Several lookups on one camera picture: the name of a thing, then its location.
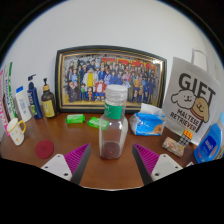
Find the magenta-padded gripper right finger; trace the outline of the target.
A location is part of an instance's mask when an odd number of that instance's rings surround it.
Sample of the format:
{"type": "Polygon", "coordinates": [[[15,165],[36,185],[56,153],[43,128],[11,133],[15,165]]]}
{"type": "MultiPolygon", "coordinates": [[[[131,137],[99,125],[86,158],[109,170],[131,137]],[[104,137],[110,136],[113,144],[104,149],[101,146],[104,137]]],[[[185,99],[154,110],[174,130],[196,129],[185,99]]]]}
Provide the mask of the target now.
{"type": "Polygon", "coordinates": [[[144,185],[182,169],[168,154],[158,155],[152,150],[136,143],[132,146],[132,154],[137,163],[144,185]]]}

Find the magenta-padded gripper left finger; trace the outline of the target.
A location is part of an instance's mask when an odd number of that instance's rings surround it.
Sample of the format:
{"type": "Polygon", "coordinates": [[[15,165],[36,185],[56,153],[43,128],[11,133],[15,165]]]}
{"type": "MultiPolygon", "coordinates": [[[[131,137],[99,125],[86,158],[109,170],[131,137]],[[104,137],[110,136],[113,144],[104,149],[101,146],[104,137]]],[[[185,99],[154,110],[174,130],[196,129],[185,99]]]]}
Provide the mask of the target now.
{"type": "Polygon", "coordinates": [[[91,144],[87,143],[66,155],[56,154],[42,169],[79,185],[90,154],[91,144]]]}

